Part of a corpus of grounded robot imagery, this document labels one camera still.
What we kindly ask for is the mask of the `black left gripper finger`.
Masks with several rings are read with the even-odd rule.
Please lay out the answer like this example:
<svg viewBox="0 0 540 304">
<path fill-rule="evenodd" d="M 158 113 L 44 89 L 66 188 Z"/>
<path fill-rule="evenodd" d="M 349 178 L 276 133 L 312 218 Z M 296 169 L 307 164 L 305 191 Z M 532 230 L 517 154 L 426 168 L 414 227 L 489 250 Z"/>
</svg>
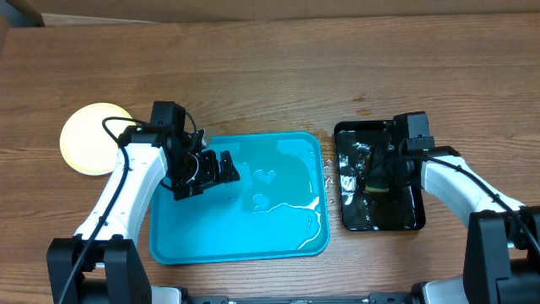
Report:
<svg viewBox="0 0 540 304">
<path fill-rule="evenodd" d="M 200 165 L 199 188 L 205 190 L 215 186 L 219 179 L 219 163 L 215 152 L 211 149 L 203 151 L 198 160 Z"/>
<path fill-rule="evenodd" d="M 221 183 L 238 182 L 240 180 L 240 173 L 236 170 L 228 150 L 220 154 L 219 167 L 219 180 Z"/>
</svg>

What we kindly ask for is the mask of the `green yellow sponge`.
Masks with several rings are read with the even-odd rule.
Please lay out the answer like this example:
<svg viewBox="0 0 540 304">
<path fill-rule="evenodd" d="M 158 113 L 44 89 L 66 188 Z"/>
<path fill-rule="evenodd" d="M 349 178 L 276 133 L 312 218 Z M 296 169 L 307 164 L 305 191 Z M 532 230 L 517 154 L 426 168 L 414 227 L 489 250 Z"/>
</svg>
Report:
<svg viewBox="0 0 540 304">
<path fill-rule="evenodd" d="M 365 186 L 368 193 L 385 193 L 389 190 L 384 157 L 378 154 L 371 154 L 365 161 Z"/>
</svg>

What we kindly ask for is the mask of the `yellow green plate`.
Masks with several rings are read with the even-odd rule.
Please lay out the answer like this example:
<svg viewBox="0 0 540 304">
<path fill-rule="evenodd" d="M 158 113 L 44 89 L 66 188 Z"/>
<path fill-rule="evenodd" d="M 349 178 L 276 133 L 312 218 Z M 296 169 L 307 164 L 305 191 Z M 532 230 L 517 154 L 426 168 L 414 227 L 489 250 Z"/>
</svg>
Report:
<svg viewBox="0 0 540 304">
<path fill-rule="evenodd" d="M 111 103 L 94 103 L 73 113 L 60 135 L 62 158 L 75 171 L 88 176 L 101 176 L 116 166 L 118 148 L 102 127 L 107 117 L 132 116 Z"/>
</svg>

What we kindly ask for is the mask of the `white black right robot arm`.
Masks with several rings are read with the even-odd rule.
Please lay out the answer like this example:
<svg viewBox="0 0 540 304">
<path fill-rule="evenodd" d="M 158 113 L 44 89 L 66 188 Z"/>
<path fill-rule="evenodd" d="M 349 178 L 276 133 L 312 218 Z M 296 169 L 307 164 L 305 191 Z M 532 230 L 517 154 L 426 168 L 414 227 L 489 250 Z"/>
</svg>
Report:
<svg viewBox="0 0 540 304">
<path fill-rule="evenodd" d="M 417 283 L 412 303 L 539 301 L 539 209 L 488 184 L 455 149 L 422 135 L 401 139 L 392 151 L 374 147 L 365 180 L 368 192 L 423 189 L 467 228 L 462 274 Z"/>
</svg>

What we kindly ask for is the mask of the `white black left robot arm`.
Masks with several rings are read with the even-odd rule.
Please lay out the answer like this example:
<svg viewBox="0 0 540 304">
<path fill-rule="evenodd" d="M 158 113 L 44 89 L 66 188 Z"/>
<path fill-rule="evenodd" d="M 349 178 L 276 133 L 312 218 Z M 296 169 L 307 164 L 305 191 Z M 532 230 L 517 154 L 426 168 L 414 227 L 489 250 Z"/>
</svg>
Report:
<svg viewBox="0 0 540 304">
<path fill-rule="evenodd" d="M 46 259 L 56 303 L 182 303 L 179 287 L 153 286 L 136 243 L 154 191 L 169 178 L 175 200 L 190 198 L 239 172 L 230 153 L 190 152 L 172 126 L 130 126 L 116 138 L 118 160 L 87 220 L 56 238 Z"/>
</svg>

